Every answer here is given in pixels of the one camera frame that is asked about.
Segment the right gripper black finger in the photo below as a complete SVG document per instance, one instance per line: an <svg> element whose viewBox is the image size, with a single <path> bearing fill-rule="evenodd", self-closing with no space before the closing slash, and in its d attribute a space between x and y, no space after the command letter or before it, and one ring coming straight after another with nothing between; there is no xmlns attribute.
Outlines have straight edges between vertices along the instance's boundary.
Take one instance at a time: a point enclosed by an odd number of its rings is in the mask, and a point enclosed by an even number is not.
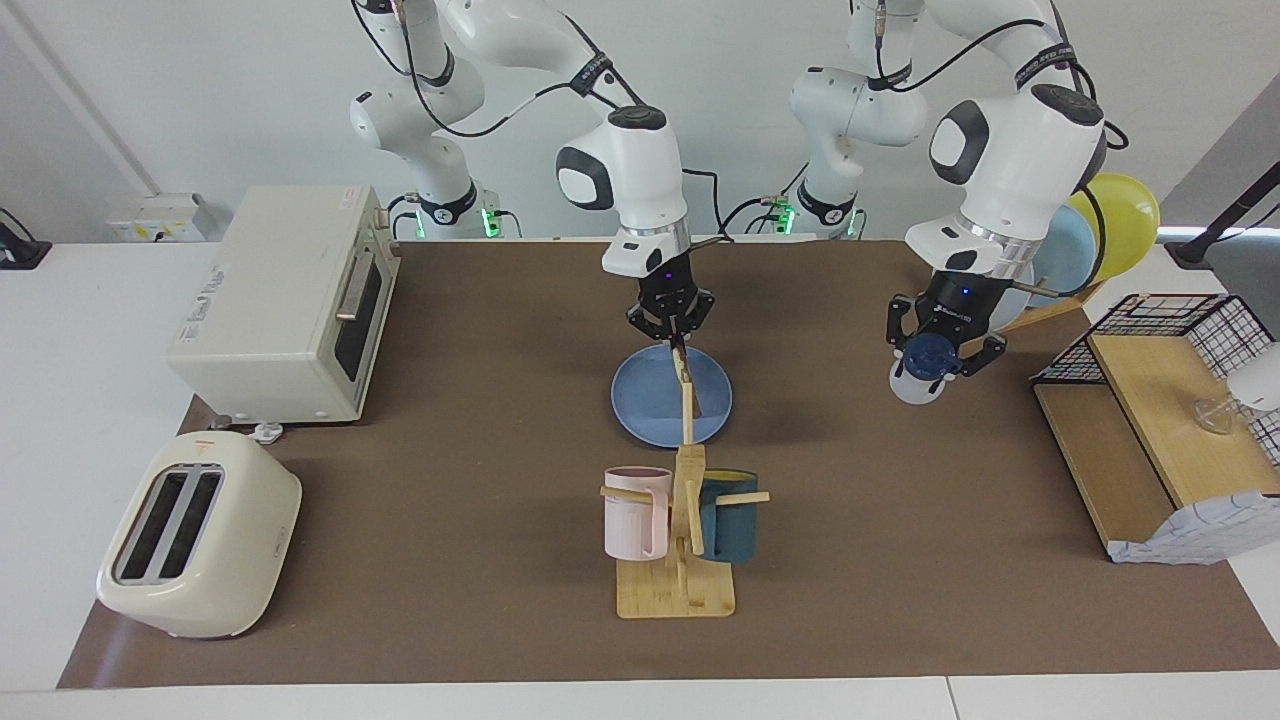
<svg viewBox="0 0 1280 720"><path fill-rule="evenodd" d="M676 346L684 347L689 336L699 329L716 305L714 296L690 299L676 314Z"/></svg>
<svg viewBox="0 0 1280 720"><path fill-rule="evenodd" d="M668 318L654 318L643 306L631 306L628 310L628 324L649 340L664 345L667 348L675 347L678 340L671 328Z"/></svg>

